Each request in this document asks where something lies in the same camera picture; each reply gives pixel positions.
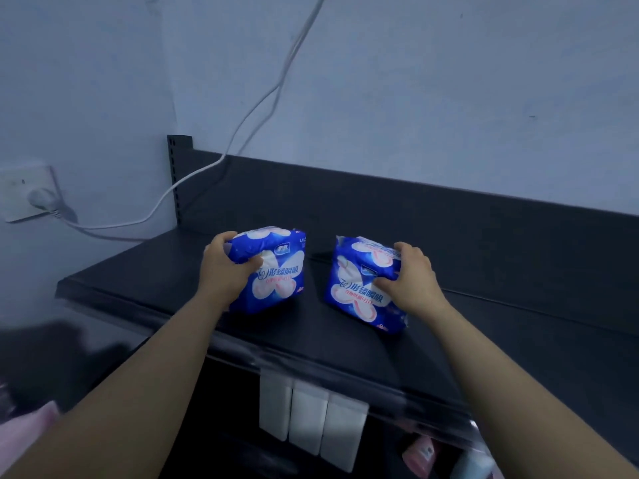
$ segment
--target sealed package edge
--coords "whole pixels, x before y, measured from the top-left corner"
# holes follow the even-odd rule
[[[406,327],[406,313],[373,285],[376,277],[395,280],[401,257],[395,249],[364,237],[337,237],[325,299],[380,330],[396,333]]]
[[[304,289],[305,247],[304,232],[279,227],[243,232],[224,244],[226,255],[236,264],[255,255],[264,260],[229,310],[252,314],[300,293]]]

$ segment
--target person's left arm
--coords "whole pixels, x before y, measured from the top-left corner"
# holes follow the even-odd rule
[[[18,459],[3,479],[156,478],[171,451],[222,312],[261,265],[233,264],[216,236],[196,295]]]

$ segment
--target white wall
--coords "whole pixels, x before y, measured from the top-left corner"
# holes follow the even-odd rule
[[[145,215],[171,184],[165,136],[175,129],[153,0],[0,0],[0,165],[44,161],[85,224]],[[174,226],[169,199],[146,225]],[[56,282],[132,246],[52,217],[0,222],[0,326],[76,322],[92,347],[139,340],[54,301]]]
[[[167,0],[180,132],[223,151],[314,3]],[[326,0],[245,155],[639,215],[637,20],[639,0]]]

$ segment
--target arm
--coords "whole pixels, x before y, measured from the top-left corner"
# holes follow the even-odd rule
[[[420,249],[403,242],[395,248],[402,257],[399,278],[375,285],[441,341],[505,477],[639,478],[619,452],[448,303]]]
[[[216,236],[195,297],[13,465],[5,479],[156,478],[187,410],[211,332],[261,265],[233,264]]]

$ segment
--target power cord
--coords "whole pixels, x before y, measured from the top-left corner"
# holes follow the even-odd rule
[[[262,104],[266,100],[266,98],[269,95],[271,95],[271,94],[273,94],[273,92],[277,91],[275,100],[273,101],[273,106],[271,107],[271,111],[269,111],[269,113],[260,121],[260,123],[255,127],[255,129],[253,129],[253,131],[251,132],[249,137],[246,139],[246,141],[244,141],[244,144],[242,145],[242,147],[240,148],[238,153],[243,152],[244,148],[249,143],[249,141],[251,141],[253,136],[255,136],[255,134],[260,130],[260,128],[262,128],[262,126],[264,126],[264,124],[267,123],[267,121],[271,118],[271,116],[273,116],[273,114],[275,114],[275,111],[277,109],[277,105],[278,105],[279,100],[280,100],[280,96],[282,95],[282,87],[284,86],[284,80],[286,79],[286,75],[288,74],[288,70],[291,68],[291,64],[293,63],[293,60],[295,59],[295,55],[297,55],[297,52],[299,51],[300,47],[302,46],[302,43],[304,42],[304,39],[306,39],[306,36],[308,35],[308,32],[310,31],[311,27],[313,26],[313,23],[315,22],[315,19],[317,18],[317,15],[320,12],[320,9],[321,9],[323,3],[324,3],[324,0],[318,0],[315,3],[313,11],[311,11],[311,14],[309,15],[308,19],[304,23],[299,35],[297,36],[297,39],[295,39],[295,42],[293,43],[291,49],[289,50],[288,55],[286,55],[286,59],[284,61],[284,66],[282,67],[282,72],[280,72],[280,77],[277,80],[276,84],[271,89],[269,89],[269,91],[264,96],[262,96],[262,98],[251,108],[251,110],[249,112],[247,112],[247,114],[244,116],[244,118],[237,125],[237,127],[235,128],[235,130],[233,132],[233,135],[231,136],[231,139],[230,139],[230,141],[229,141],[229,143],[228,143],[228,145],[226,147],[226,150],[223,153],[223,155],[220,157],[220,159],[217,160],[214,163],[211,163],[210,165],[207,165],[207,166],[205,166],[203,168],[200,168],[200,169],[198,169],[196,171],[193,171],[193,173],[189,173],[184,178],[181,178],[181,179],[177,180],[177,182],[175,182],[168,190],[166,190],[166,192],[164,192],[164,194],[160,197],[160,200],[156,203],[155,207],[153,207],[151,212],[146,217],[141,218],[139,220],[134,220],[132,222],[125,222],[123,224],[93,225],[93,226],[78,225],[78,224],[75,224],[73,222],[69,222],[68,220],[64,219],[64,217],[62,217],[59,214],[59,212],[58,212],[58,208],[59,208],[59,205],[60,205],[59,198],[54,193],[52,193],[51,191],[46,190],[44,188],[39,188],[37,190],[34,190],[33,192],[30,192],[29,193],[29,203],[31,203],[32,205],[34,205],[37,208],[48,210],[54,217],[59,218],[65,224],[69,225],[70,227],[74,227],[76,229],[83,229],[83,230],[115,229],[115,228],[118,228],[118,227],[128,227],[130,225],[138,225],[138,224],[142,224],[142,223],[146,222],[150,217],[153,216],[153,214],[156,212],[156,210],[160,207],[161,203],[164,201],[164,198],[166,198],[180,184],[184,183],[189,178],[191,178],[191,177],[193,177],[193,176],[195,176],[197,174],[202,173],[203,171],[206,171],[206,170],[208,170],[210,168],[213,168],[214,166],[218,166],[225,159],[226,155],[231,150],[231,144],[233,144],[235,136],[236,136],[237,132],[240,130],[240,128],[242,127],[242,125],[244,124],[244,121],[246,121],[249,118],[249,116],[260,106],[260,104]]]

